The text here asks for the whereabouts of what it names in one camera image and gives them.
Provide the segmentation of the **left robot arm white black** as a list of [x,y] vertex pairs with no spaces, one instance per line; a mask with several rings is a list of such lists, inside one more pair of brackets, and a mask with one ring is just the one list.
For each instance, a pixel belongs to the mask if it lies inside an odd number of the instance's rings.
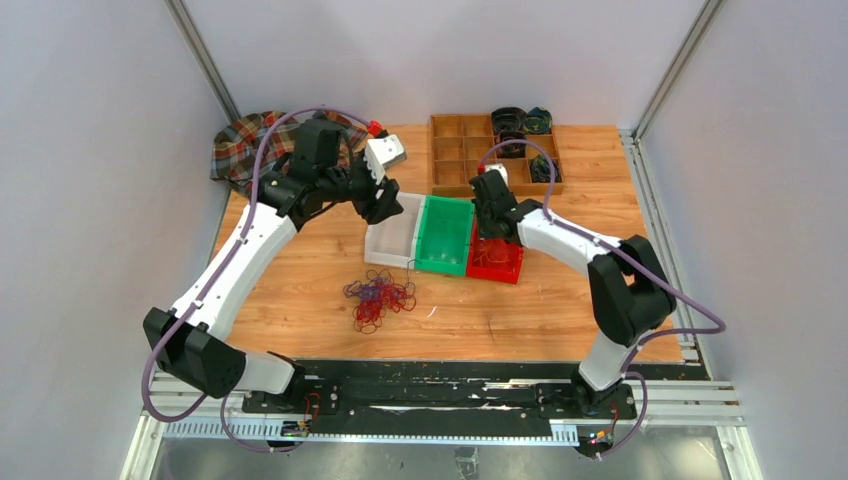
[[293,361],[246,353],[226,339],[270,262],[325,208],[350,203],[369,225],[402,213],[399,185],[387,170],[405,160],[405,148],[382,127],[370,130],[376,136],[342,165],[341,125],[310,119],[299,126],[293,151],[260,175],[256,199],[198,280],[170,308],[152,308],[145,316],[147,370],[158,367],[206,397],[261,391],[283,413],[304,405],[307,389]]

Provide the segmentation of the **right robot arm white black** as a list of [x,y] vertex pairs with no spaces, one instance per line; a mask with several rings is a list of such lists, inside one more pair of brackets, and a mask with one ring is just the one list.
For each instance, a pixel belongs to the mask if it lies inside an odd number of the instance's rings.
[[675,297],[650,241],[619,239],[566,221],[532,199],[518,201],[502,175],[488,171],[470,182],[480,235],[544,253],[589,282],[599,333],[571,376],[571,400],[582,415],[595,417],[612,394],[637,343],[675,311]]

